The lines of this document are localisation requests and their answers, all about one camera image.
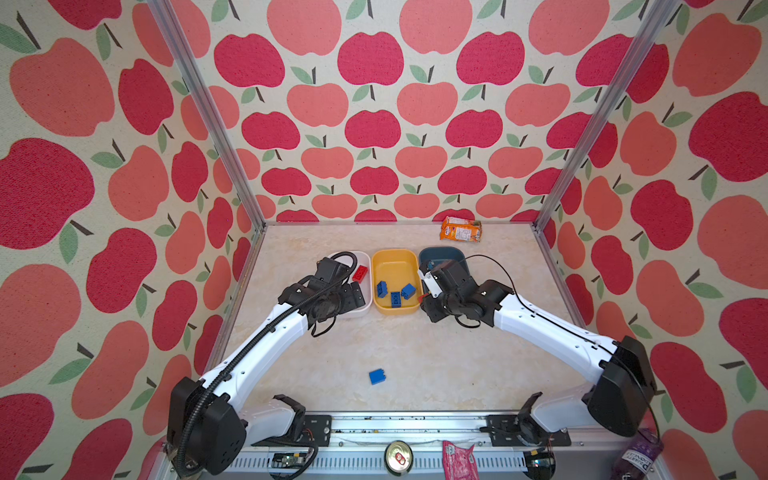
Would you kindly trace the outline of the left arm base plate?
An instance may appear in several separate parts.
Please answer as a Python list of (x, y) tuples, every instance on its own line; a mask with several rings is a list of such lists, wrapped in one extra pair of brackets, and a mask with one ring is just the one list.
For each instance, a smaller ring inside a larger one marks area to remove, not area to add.
[(255, 446), (328, 447), (332, 420), (331, 415), (299, 415), (286, 434), (267, 438), (255, 443)]

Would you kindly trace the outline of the yellow plastic container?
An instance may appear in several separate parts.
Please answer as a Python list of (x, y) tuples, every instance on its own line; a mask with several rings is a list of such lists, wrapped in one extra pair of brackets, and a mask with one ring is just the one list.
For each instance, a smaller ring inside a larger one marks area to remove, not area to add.
[[(416, 254), (407, 249), (385, 249), (376, 252), (372, 257), (371, 273), (373, 280), (373, 302), (384, 315), (407, 315), (416, 313), (420, 308), (420, 297), (423, 288), (419, 278), (419, 264)], [(376, 286), (380, 281), (385, 281), (388, 294), (385, 298), (378, 298)], [(413, 297), (403, 298), (401, 308), (392, 308), (390, 302), (391, 292), (401, 292), (406, 284), (412, 284), (416, 288)]]

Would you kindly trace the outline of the dark teal plastic container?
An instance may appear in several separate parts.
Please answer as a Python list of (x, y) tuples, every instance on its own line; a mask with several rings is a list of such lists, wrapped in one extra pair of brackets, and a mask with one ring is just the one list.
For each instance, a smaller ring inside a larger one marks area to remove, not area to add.
[(463, 261), (466, 263), (464, 253), (458, 248), (450, 246), (427, 247), (419, 253), (418, 260), (420, 279), (425, 278), (431, 269), (446, 260)]

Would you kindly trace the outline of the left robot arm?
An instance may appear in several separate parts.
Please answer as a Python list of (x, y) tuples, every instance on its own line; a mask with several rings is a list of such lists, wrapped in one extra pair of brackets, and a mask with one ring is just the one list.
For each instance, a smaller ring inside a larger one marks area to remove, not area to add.
[(181, 479), (201, 472), (218, 475), (246, 446), (260, 442), (304, 448), (307, 457), (290, 473), (301, 475), (318, 453), (304, 426), (305, 407), (286, 395), (274, 396), (250, 417), (241, 410), (248, 396), (287, 348), (318, 324), (364, 304), (351, 277), (357, 256), (341, 251), (320, 259), (313, 274), (287, 286), (267, 319), (229, 357), (200, 379), (182, 378), (173, 388), (167, 451)]

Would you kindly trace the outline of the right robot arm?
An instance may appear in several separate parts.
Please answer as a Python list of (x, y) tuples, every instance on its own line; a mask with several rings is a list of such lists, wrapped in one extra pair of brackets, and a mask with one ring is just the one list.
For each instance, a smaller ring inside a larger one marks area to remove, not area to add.
[(510, 435), (538, 446), (563, 429), (597, 425), (625, 438), (638, 433), (656, 395), (643, 344), (581, 329), (526, 300), (513, 284), (477, 283), (455, 260), (423, 263), (427, 287), (421, 308), (430, 321), (465, 317), (516, 335), (579, 373), (584, 382), (555, 395), (532, 394), (519, 409)]

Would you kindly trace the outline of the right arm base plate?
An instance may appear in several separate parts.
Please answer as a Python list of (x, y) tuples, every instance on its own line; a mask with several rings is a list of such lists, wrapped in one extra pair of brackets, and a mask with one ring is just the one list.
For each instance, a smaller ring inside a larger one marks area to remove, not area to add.
[(567, 431), (558, 430), (546, 432), (532, 419), (517, 415), (489, 415), (485, 418), (486, 425), (479, 429), (491, 439), (494, 447), (568, 447), (572, 445)]

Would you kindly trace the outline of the white plastic container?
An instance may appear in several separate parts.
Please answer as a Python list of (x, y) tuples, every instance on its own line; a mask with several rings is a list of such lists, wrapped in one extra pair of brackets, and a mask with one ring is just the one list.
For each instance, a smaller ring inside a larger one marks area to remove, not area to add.
[(328, 255), (326, 257), (335, 259), (340, 263), (345, 264), (348, 267), (347, 273), (343, 277), (337, 279), (333, 284), (330, 285), (331, 289), (329, 290), (329, 292), (338, 288), (340, 285), (344, 283), (352, 283), (353, 282), (352, 276), (358, 266), (365, 265), (366, 267), (369, 268), (369, 272), (366, 275), (365, 279), (361, 283), (359, 283), (363, 296), (366, 301), (366, 305), (357, 310), (353, 310), (349, 313), (340, 315), (335, 318), (336, 319), (355, 319), (355, 318), (360, 318), (365, 316), (369, 312), (373, 304), (373, 282), (372, 282), (370, 257), (362, 251), (338, 252), (335, 254)]

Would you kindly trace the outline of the small red lego brick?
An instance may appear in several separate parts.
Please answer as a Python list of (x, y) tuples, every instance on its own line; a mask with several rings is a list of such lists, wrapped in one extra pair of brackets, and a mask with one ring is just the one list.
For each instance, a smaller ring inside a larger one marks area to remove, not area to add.
[(369, 268), (366, 267), (365, 265), (358, 266), (352, 276), (352, 281), (361, 283), (365, 279), (368, 272), (369, 272)]

